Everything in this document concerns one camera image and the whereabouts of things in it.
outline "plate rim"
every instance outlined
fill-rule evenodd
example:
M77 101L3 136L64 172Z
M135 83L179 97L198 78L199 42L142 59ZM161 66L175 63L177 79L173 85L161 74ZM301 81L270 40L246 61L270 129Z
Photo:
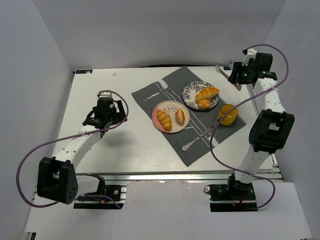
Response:
M171 131L163 131L162 129L159 129L159 128L156 126L156 124L154 123L154 120L153 120L153 118L152 118L152 116L154 115L155 109L156 109L159 105L164 104L164 103L168 103L168 102L170 102L170 103L177 103L178 105L183 106L183 107L187 110L188 118L185 117L185 120L187 120L188 122L187 122L187 124L185 125L185 127L182 128L182 129L179 130L179 131L174 131L174 132L171 132ZM183 103L181 103L181 102L174 101L174 100L162 101L162 102L158 103L158 104L153 108L152 113L151 113L151 121L152 121L153 125L155 126L155 128L158 129L159 131L161 131L161 132L163 132L163 133L166 133L166 134L176 134L176 133L181 132L183 129L185 129L185 128L188 126L188 124L189 124L189 122L190 122L190 113L189 113L189 110L188 110L187 106L185 106L185 105L184 105Z
M184 96L183 96L182 93L184 92L184 89L185 89L189 84L194 83L194 82L203 82L203 83L209 84L209 85L211 85L212 87L215 88L215 86L214 86L213 84L211 84L210 82L207 82L207 81L203 81L203 80L191 81L191 82L187 83L187 84L183 87L183 89L182 89L182 91L181 91L181 97L182 97L182 100L184 101L185 105L186 105L187 107L189 107L189 108L191 108L191 109L195 109L195 110L197 110L197 111L207 111L207 110L213 109L213 108L218 104L218 102L219 102L219 100L220 100L220 95L219 95L219 94L217 94L217 95L215 96L215 97L218 97L218 101L216 102L216 104L213 105L212 107L209 107L209 108L206 108L206 109L201 109L201 108L195 107L195 106L189 106L189 105L186 103L185 98L184 98Z

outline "knife handle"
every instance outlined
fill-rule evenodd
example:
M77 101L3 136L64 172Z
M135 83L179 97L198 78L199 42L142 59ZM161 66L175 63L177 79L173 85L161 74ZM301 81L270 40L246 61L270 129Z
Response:
M200 139L200 137L198 136L195 140L193 140L193 141L189 142L188 144L184 145L184 146L182 147L182 150L183 150L183 151L187 151L188 148L190 148L191 145L194 144L194 142L198 141L199 139Z

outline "bread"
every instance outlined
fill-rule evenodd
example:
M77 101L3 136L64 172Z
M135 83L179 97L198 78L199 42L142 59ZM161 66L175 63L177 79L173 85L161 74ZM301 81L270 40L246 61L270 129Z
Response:
M195 100L198 102L199 100L202 100L202 99L211 99L214 96L218 95L219 93L220 93L220 90L218 88L207 86L195 96Z
M166 114L164 111L158 110L156 112L156 117L158 118L158 121L160 122L160 124L165 130L171 131L172 129L171 117L168 114Z
M198 107L200 109L207 109L210 107L210 101L208 99L202 99L198 101Z
M181 109L178 109L175 112L175 120L178 124L183 125L185 123L185 114L184 111L182 111Z

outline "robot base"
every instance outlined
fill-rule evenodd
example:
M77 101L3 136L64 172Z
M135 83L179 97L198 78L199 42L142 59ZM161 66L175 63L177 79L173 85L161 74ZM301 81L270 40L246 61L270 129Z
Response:
M257 203L255 191L252 188L245 195L238 198L232 197L227 190L227 184L211 184L210 211L211 212L256 212Z

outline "white backdrop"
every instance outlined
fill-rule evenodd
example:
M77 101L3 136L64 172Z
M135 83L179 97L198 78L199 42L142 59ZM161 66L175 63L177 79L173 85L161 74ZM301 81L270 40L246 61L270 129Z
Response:
M0 239L19 240L29 206L20 198L16 171L22 157L57 136L72 71L31 0L0 7ZM30 156L21 185L32 199L38 164L52 146Z
M287 181L294 181L311 234L320 240L320 1L287 0L265 43L283 50L290 66L279 96L295 123L286 146L277 153L280 170ZM283 79L284 60L269 48L262 51L274 53L271 70Z
M285 0L33 0L72 70L242 60Z

